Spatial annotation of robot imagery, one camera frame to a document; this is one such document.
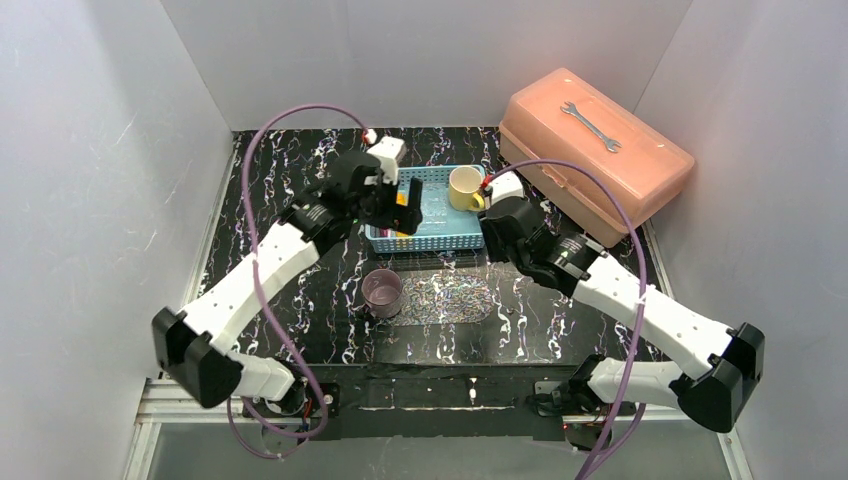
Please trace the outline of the clear glass tray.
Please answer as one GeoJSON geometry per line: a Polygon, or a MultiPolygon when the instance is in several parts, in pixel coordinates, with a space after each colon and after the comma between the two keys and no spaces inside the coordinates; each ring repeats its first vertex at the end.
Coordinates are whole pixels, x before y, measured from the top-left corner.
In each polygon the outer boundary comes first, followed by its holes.
{"type": "Polygon", "coordinates": [[[495,309],[487,281],[456,272],[418,272],[402,279],[401,310],[393,326],[478,323],[495,309]]]}

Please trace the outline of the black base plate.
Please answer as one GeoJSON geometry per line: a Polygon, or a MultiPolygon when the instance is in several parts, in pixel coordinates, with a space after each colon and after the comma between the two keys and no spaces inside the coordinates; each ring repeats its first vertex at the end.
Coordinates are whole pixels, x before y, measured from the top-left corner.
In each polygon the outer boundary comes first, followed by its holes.
{"type": "Polygon", "coordinates": [[[607,408],[569,387],[557,364],[316,365],[331,398],[318,440],[377,437],[529,437],[556,441],[565,423],[600,424],[607,408]]]}

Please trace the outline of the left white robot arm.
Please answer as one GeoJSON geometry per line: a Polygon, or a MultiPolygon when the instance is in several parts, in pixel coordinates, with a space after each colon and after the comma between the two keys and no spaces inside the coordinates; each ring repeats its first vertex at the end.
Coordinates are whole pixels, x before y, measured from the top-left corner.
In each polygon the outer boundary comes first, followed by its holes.
{"type": "Polygon", "coordinates": [[[157,312],[151,327],[160,368],[203,408],[232,396],[282,400],[297,381],[290,368],[232,347],[263,302],[346,240],[354,223],[416,232],[422,181],[411,181],[406,203],[396,199],[405,153],[375,145],[343,154],[326,179],[290,201],[257,249],[222,280],[177,311],[157,312]]]}

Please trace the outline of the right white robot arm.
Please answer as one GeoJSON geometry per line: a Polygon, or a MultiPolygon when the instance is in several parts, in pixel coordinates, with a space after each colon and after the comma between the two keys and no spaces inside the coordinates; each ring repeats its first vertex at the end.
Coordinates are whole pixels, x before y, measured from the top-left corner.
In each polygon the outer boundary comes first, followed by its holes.
{"type": "Polygon", "coordinates": [[[765,335],[702,316],[639,279],[602,245],[580,233],[556,234],[540,209],[508,197],[479,214],[489,258],[510,262],[536,284],[615,319],[668,356],[636,362],[589,356],[569,381],[569,391],[595,404],[614,402],[621,384],[627,402],[677,408],[700,426],[730,432],[758,386],[765,335]]]}

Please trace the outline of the yellow mug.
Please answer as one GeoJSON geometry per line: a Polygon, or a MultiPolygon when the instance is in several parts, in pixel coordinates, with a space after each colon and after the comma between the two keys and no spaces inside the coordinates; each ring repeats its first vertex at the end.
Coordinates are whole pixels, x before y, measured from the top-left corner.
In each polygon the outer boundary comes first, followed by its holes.
{"type": "Polygon", "coordinates": [[[480,212],[485,209],[481,193],[482,173],[471,165],[454,168],[449,177],[448,198],[451,206],[461,212],[480,212]]]}

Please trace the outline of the blue plastic basket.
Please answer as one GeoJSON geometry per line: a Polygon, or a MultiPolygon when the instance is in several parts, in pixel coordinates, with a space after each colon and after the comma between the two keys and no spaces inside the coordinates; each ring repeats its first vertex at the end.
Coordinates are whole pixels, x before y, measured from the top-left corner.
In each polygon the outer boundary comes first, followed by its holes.
{"type": "Polygon", "coordinates": [[[422,222],[414,235],[365,227],[365,237],[378,254],[481,249],[483,235],[474,212],[458,211],[449,201],[449,177],[458,165],[418,166],[399,169],[399,192],[407,195],[410,181],[423,182],[422,222]]]}

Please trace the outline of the yellow toothpaste tube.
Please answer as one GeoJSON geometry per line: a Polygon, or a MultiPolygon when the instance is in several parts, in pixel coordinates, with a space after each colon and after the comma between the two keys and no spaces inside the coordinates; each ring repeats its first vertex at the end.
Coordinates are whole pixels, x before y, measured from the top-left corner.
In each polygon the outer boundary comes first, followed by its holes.
{"type": "MultiPolygon", "coordinates": [[[[399,205],[406,206],[406,205],[407,205],[407,197],[406,197],[406,195],[405,195],[403,192],[398,192],[398,193],[397,193],[397,195],[396,195],[396,202],[397,202],[399,205]]],[[[403,237],[407,237],[407,234],[404,234],[404,233],[402,233],[402,232],[397,231],[397,232],[395,233],[395,236],[396,236],[397,238],[403,238],[403,237]]]]}

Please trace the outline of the pink plastic toolbox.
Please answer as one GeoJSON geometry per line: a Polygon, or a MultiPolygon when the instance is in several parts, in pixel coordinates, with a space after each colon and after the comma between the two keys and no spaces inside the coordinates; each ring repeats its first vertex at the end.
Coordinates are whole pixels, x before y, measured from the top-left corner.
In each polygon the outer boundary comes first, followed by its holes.
{"type": "Polygon", "coordinates": [[[606,247],[683,189],[695,160],[573,72],[560,68],[513,94],[499,124],[499,153],[547,200],[606,247]],[[560,107],[574,103],[618,153],[560,107]]]}

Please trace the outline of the purple mug black rim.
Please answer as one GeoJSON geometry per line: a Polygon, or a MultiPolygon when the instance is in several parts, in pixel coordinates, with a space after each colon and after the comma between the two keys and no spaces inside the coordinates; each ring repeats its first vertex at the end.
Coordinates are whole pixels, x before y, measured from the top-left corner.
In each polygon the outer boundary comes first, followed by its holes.
{"type": "Polygon", "coordinates": [[[389,269],[376,269],[362,280],[361,292],[369,313],[378,319],[396,316],[402,308],[403,283],[389,269]]]}

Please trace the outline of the silver wrench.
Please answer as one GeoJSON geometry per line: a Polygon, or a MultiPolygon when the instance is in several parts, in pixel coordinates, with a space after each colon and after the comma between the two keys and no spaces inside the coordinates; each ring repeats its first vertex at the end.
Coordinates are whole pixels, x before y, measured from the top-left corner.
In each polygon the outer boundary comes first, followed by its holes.
{"type": "Polygon", "coordinates": [[[577,106],[569,101],[566,101],[561,107],[560,110],[575,119],[577,119],[584,127],[586,127],[592,134],[594,134],[604,145],[607,151],[611,153],[618,153],[621,148],[621,144],[604,134],[598,127],[596,127],[591,121],[589,121],[577,108],[577,106]]]}

